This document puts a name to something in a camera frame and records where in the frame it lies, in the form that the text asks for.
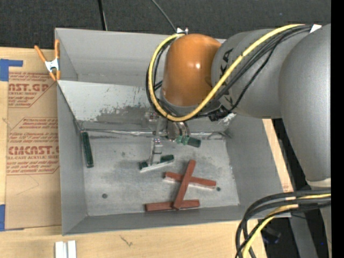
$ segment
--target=wooden table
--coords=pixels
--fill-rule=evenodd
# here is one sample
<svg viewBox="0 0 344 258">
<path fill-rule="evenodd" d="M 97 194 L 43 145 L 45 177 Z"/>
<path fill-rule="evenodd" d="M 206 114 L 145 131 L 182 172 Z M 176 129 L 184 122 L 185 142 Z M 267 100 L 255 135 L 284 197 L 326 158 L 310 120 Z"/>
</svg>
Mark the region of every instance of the wooden table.
<svg viewBox="0 0 344 258">
<path fill-rule="evenodd" d="M 30 50 L 0 48 L 0 59 L 14 59 L 18 57 L 18 53 L 20 53 L 20 58 L 25 58 L 25 51 Z M 8 82 L 0 81 L 0 205 L 5 202 L 7 96 Z M 264 120 L 263 123 L 283 190 L 292 191 L 272 122 L 271 120 Z M 256 223 L 256 220 L 252 220 L 249 226 L 253 227 Z M 232 221 L 75 236 L 62 236 L 61 226 L 26 228 L 0 232 L 0 256 L 18 258 L 54 257 L 54 243 L 56 241 L 76 240 L 78 258 L 234 257 L 234 237 L 237 225 L 237 221 Z M 257 257 L 266 257 L 261 237 L 255 240 L 253 248 Z"/>
</svg>

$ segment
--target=gray bin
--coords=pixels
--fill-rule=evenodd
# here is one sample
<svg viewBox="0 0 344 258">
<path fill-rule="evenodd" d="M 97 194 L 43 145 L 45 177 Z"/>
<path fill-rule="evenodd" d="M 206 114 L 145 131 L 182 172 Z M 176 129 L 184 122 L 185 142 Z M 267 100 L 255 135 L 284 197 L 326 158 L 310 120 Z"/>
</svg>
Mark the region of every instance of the gray bin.
<svg viewBox="0 0 344 258">
<path fill-rule="evenodd" d="M 163 152 L 174 154 L 175 162 L 141 173 L 138 162 L 149 157 L 151 142 L 150 129 L 142 125 L 149 108 L 146 70 L 166 35 L 65 28 L 55 35 L 61 43 L 64 235 L 240 220 L 252 202 L 282 192 L 262 120 L 242 116 L 190 121 L 201 147 L 163 141 Z M 93 168 L 86 167 L 80 128 L 89 131 Z M 174 200 L 179 184 L 165 181 L 163 173 L 183 173 L 190 159 L 197 162 L 193 175 L 216 180 L 217 188 L 188 187 L 184 199 L 199 199 L 198 209 L 145 212 L 145 203 Z"/>
</svg>

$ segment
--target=red stick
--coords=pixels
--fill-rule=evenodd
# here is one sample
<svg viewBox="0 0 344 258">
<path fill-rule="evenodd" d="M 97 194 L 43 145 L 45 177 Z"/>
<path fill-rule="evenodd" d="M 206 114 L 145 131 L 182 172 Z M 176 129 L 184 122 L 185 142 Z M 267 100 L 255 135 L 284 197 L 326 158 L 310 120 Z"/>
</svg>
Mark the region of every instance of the red stick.
<svg viewBox="0 0 344 258">
<path fill-rule="evenodd" d="M 189 185 L 190 179 L 192 177 L 192 173 L 194 172 L 195 166 L 196 166 L 196 161 L 190 160 L 188 167 L 187 167 L 187 170 L 184 174 L 181 187 L 179 188 L 179 192 L 178 192 L 177 197 L 173 203 L 173 207 L 177 210 L 180 209 L 182 206 L 182 202 L 183 202 L 185 193 L 188 189 L 188 185 Z"/>
<path fill-rule="evenodd" d="M 167 180 L 181 182 L 183 180 L 183 177 L 184 177 L 184 175 L 174 173 L 174 172 L 166 172 L 165 173 L 165 178 Z M 190 184 L 200 185 L 202 187 L 209 187 L 209 188 L 215 188 L 216 187 L 216 181 L 207 180 L 205 178 L 198 178 L 198 177 L 191 177 Z"/>
<path fill-rule="evenodd" d="M 181 205 L 182 209 L 190 209 L 193 207 L 199 207 L 199 200 L 184 200 Z M 162 211 L 172 209 L 174 209 L 173 202 L 146 204 L 146 211 Z"/>
</svg>

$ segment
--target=yellow cable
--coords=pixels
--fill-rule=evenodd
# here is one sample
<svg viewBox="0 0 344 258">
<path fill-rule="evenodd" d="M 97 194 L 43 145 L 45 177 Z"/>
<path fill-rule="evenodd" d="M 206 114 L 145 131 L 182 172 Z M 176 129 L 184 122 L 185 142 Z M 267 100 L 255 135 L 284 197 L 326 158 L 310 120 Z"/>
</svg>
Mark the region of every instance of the yellow cable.
<svg viewBox="0 0 344 258">
<path fill-rule="evenodd" d="M 330 197 L 331 194 L 321 194 L 321 195 L 309 195 L 309 196 L 303 196 L 303 197 L 299 197 L 298 199 L 314 199 L 314 198 L 326 198 L 326 197 Z M 280 206 L 278 208 L 276 208 L 275 210 L 273 210 L 272 212 L 270 212 L 268 216 L 276 213 L 276 212 L 282 212 L 282 211 L 286 211 L 288 209 L 294 209 L 294 208 L 298 208 L 297 204 L 291 204 L 291 205 L 284 205 L 284 206 Z M 249 249 L 251 248 L 251 245 L 254 241 L 254 239 L 257 237 L 257 235 L 262 231 L 262 229 L 272 220 L 274 219 L 275 216 L 271 216 L 269 218 L 267 218 L 262 224 L 261 226 L 255 231 L 255 233 L 252 235 L 252 237 L 248 240 L 247 244 L 244 246 L 244 248 L 242 249 L 242 257 L 246 258 Z"/>
<path fill-rule="evenodd" d="M 166 112 L 159 104 L 159 102 L 156 100 L 155 95 L 154 95 L 154 87 L 153 87 L 153 82 L 152 82 L 152 76 L 153 76 L 153 65 L 155 63 L 155 59 L 157 57 L 157 54 L 159 53 L 159 51 L 161 50 L 161 48 L 163 47 L 163 45 L 165 45 L 168 41 L 177 38 L 180 36 L 180 34 L 173 34 L 170 37 L 168 37 L 167 39 L 165 39 L 162 43 L 160 43 L 160 45 L 158 46 L 158 48 L 155 50 L 152 59 L 150 61 L 149 64 L 149 68 L 148 68 L 148 90 L 149 90 L 149 94 L 150 94 L 150 98 L 154 104 L 154 106 L 156 107 L 156 109 L 167 119 L 172 120 L 172 121 L 186 121 L 192 117 L 194 117 L 200 110 L 202 110 L 204 108 L 204 106 L 210 101 L 210 99 L 215 95 L 215 93 L 218 91 L 218 89 L 222 86 L 222 84 L 226 81 L 226 79 L 230 76 L 230 74 L 232 73 L 232 71 L 234 70 L 234 68 L 241 62 L 241 60 L 247 56 L 253 49 L 255 49 L 257 46 L 259 46 L 260 44 L 262 44 L 264 41 L 266 41 L 267 39 L 269 39 L 270 37 L 273 37 L 274 35 L 283 32 L 285 30 L 288 30 L 290 28 L 293 27 L 297 27 L 297 26 L 302 26 L 303 24 L 292 24 L 292 25 L 287 25 L 287 26 L 283 26 L 280 28 L 277 28 L 273 31 L 268 32 L 267 34 L 265 34 L 264 36 L 262 36 L 260 39 L 258 39 L 257 41 L 255 41 L 252 45 L 250 45 L 243 53 L 242 55 L 239 55 L 237 57 L 237 59 L 231 64 L 231 66 L 225 71 L 224 75 L 221 77 L 221 79 L 218 81 L 218 83 L 213 87 L 213 89 L 210 91 L 210 93 L 205 97 L 205 99 L 190 113 L 188 113 L 186 116 L 183 117 L 174 117 L 172 115 L 170 115 L 168 112 Z"/>
</svg>

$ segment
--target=black cable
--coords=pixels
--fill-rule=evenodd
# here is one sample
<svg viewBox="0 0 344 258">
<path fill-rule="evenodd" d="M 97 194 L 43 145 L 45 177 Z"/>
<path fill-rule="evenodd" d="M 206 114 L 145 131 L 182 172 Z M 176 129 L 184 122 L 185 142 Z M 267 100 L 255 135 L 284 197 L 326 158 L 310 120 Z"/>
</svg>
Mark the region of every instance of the black cable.
<svg viewBox="0 0 344 258">
<path fill-rule="evenodd" d="M 174 32 L 177 32 L 177 28 L 175 27 L 175 25 L 173 25 L 172 21 L 168 18 L 167 14 L 162 10 L 162 8 L 158 5 L 158 3 L 155 0 L 151 0 L 153 2 L 153 4 L 160 10 L 160 12 L 164 15 L 164 17 L 166 18 L 166 20 L 168 21 L 168 23 L 171 25 L 171 27 L 173 28 Z"/>
<path fill-rule="evenodd" d="M 97 0 L 97 1 L 98 1 L 99 13 L 101 14 L 103 31 L 107 31 L 108 25 L 106 24 L 105 13 L 103 10 L 103 3 L 102 3 L 102 0 Z"/>
<path fill-rule="evenodd" d="M 234 83 L 260 58 L 262 58 L 268 51 L 275 49 L 278 44 L 282 41 L 286 41 L 289 38 L 310 30 L 310 26 L 299 26 L 290 28 L 281 34 L 276 35 L 271 38 L 270 41 L 267 41 L 265 45 L 261 46 L 252 57 L 242 66 L 242 68 L 232 77 L 229 83 L 214 97 L 214 100 L 218 101 L 223 95 L 225 95 L 228 90 L 234 85 Z"/>
<path fill-rule="evenodd" d="M 292 208 L 292 209 L 287 209 L 287 210 L 284 210 L 284 211 L 279 211 L 279 212 L 276 212 L 276 213 L 273 213 L 269 216 L 266 216 L 259 224 L 257 224 L 254 229 L 250 232 L 249 236 L 247 237 L 247 239 L 245 239 L 245 241 L 240 245 L 240 247 L 238 248 L 237 250 L 237 253 L 235 255 L 235 258 L 236 257 L 242 257 L 241 255 L 241 251 L 242 249 L 244 248 L 244 246 L 247 244 L 247 242 L 252 238 L 252 236 L 254 235 L 254 233 L 258 230 L 258 228 L 264 223 L 265 220 L 267 220 L 268 218 L 270 217 L 273 217 L 273 216 L 277 216 L 277 215 L 281 215 L 281 214 L 285 214 L 287 212 L 291 212 L 291 211 L 310 211 L 310 210 L 314 210 L 314 209 L 320 209 L 320 208 L 323 208 L 323 207 L 327 207 L 327 206 L 330 206 L 331 205 L 331 202 L 327 202 L 325 204 L 319 204 L 319 205 L 315 205 L 315 206 L 306 206 L 306 207 L 298 207 L 298 208 Z"/>
<path fill-rule="evenodd" d="M 276 202 L 275 203 L 270 203 L 268 205 L 265 206 L 265 208 L 261 208 L 261 211 L 257 210 L 259 209 L 259 206 L 267 203 L 267 202 L 271 202 L 273 200 L 277 200 L 277 199 L 281 199 L 281 198 L 287 198 L 287 197 L 303 197 L 303 196 L 309 196 L 309 195 L 322 195 L 322 194 L 330 194 L 331 190 L 330 189 L 322 189 L 322 190 L 300 190 L 300 191 L 295 191 L 295 192 L 284 192 L 284 193 L 277 193 L 274 195 L 270 195 L 264 198 L 261 198 L 257 201 L 255 201 L 252 205 L 250 205 L 250 207 L 246 210 L 243 219 L 241 221 L 241 223 L 238 226 L 238 229 L 236 231 L 236 236 L 235 236 L 235 242 L 236 242 L 236 246 L 238 247 L 238 245 L 240 244 L 240 234 L 241 231 L 244 230 L 244 228 L 246 228 L 247 230 L 247 226 L 245 225 L 245 223 L 247 222 L 247 220 L 249 219 L 250 215 L 255 212 L 255 213 L 259 213 L 263 210 L 269 209 L 269 208 L 274 208 L 276 207 Z M 250 248 L 250 254 L 252 257 L 255 257 L 254 253 L 252 253 L 253 251 L 251 251 Z"/>
<path fill-rule="evenodd" d="M 240 235 L 241 235 L 241 231 L 243 231 L 243 235 L 244 238 L 246 239 L 248 237 L 248 227 L 247 227 L 247 223 L 248 220 L 253 216 L 256 215 L 262 211 L 268 210 L 268 209 L 273 209 L 273 208 L 277 208 L 283 205 L 292 205 L 292 204 L 309 204 L 309 203 L 320 203 L 320 202 L 327 202 L 330 201 L 331 198 L 330 197 L 323 197 L 323 198 L 312 198 L 312 199 L 292 199 L 292 200 L 282 200 L 279 202 L 273 202 L 273 203 L 269 203 L 266 205 L 262 205 L 259 207 L 256 207 L 255 209 L 252 209 L 249 211 L 249 213 L 245 213 L 243 220 L 240 222 L 238 229 L 236 230 L 236 234 L 235 234 L 235 244 L 236 247 L 238 248 L 238 246 L 240 245 Z M 255 257 L 253 250 L 250 248 L 249 250 L 250 255 L 252 258 Z"/>
<path fill-rule="evenodd" d="M 162 86 L 162 80 L 159 81 L 155 86 L 154 86 L 154 91 L 157 91 Z"/>
</svg>

